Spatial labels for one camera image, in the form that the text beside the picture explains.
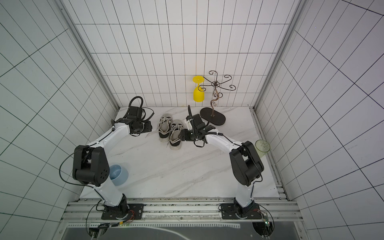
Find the black white sneaker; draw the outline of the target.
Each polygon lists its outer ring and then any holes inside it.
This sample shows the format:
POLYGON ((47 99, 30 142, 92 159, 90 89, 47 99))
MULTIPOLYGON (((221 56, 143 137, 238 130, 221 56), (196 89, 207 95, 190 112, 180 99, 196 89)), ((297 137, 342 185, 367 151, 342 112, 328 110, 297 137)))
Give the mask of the black white sneaker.
POLYGON ((179 150, 182 146, 182 141, 179 138, 179 134, 184 129, 183 122, 181 120, 174 120, 171 123, 170 128, 170 148, 171 150, 179 150))
POLYGON ((173 118, 170 114, 161 116, 158 124, 158 134, 161 142, 169 141, 172 121, 173 118))

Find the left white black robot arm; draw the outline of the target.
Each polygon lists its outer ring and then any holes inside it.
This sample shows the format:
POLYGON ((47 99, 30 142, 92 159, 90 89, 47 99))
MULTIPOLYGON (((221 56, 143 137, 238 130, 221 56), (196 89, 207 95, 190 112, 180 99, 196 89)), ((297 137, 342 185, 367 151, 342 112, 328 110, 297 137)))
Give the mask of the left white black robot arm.
POLYGON ((146 118, 142 107, 129 107, 127 113, 113 121, 112 127, 101 137, 88 145, 79 145, 74 150, 73 179, 91 187, 104 200, 108 207, 121 207, 126 204, 122 194, 110 178, 107 154, 123 138, 139 136, 152 131, 150 119, 146 118))

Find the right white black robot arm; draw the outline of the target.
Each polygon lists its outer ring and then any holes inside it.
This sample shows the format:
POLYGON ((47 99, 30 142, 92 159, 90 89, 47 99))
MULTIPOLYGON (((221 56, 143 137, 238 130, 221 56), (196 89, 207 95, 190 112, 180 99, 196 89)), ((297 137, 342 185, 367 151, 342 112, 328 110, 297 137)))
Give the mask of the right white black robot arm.
POLYGON ((229 155, 233 175, 239 183, 234 206, 240 214, 244 214, 255 203, 254 184, 263 181, 262 172, 265 169, 255 146, 250 141, 239 142, 227 137, 204 123, 199 114, 187 116, 186 123, 187 129, 179 134, 181 141, 202 141, 203 145, 212 145, 229 155))

